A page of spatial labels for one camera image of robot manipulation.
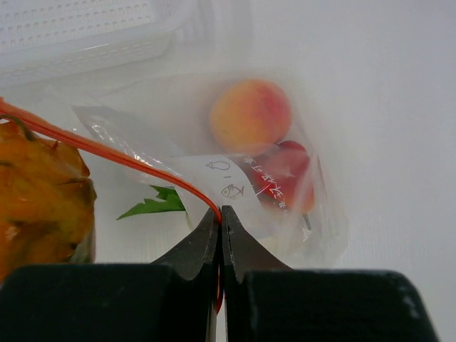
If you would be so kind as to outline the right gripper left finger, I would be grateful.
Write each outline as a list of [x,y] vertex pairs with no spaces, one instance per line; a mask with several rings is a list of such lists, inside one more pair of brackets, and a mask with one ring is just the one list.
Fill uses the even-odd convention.
[[214,341],[219,223],[149,264],[23,266],[1,286],[3,341]]

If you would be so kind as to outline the orange fake pineapple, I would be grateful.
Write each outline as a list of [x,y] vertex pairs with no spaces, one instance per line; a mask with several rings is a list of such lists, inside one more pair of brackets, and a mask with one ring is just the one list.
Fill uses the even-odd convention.
[[97,195],[79,151],[1,115],[1,278],[30,264],[92,263]]

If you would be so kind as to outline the clear zip bag orange seal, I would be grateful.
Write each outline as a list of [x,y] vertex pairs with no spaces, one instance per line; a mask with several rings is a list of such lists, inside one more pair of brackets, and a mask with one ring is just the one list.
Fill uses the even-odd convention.
[[[259,153],[231,153],[214,139],[209,112],[226,89],[246,79],[280,86],[292,123],[284,138]],[[330,266],[346,245],[348,225],[321,154],[318,112],[299,76],[274,70],[192,73],[147,78],[106,94],[51,85],[35,106],[22,108],[5,98],[1,112],[42,135],[114,159],[145,185],[174,188],[196,224],[213,207],[232,207],[248,233],[290,266]],[[311,158],[315,202],[308,214],[264,204],[248,176],[258,156],[286,140],[303,145]]]

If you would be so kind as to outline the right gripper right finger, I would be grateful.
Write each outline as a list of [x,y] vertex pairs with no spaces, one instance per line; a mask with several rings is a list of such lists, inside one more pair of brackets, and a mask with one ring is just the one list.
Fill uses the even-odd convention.
[[386,270],[292,269],[222,208],[229,341],[436,341],[414,285]]

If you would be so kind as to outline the white fake radish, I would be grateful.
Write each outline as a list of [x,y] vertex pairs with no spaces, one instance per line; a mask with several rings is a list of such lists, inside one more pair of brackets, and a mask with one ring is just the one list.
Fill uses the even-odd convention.
[[144,198],[142,202],[138,202],[130,209],[126,210],[116,218],[117,221],[127,217],[133,217],[142,214],[156,214],[163,212],[184,212],[187,226],[190,229],[196,228],[196,223],[193,222],[188,214],[185,206],[178,195],[177,191],[172,187],[161,187],[157,185],[150,186],[156,195],[153,198]]

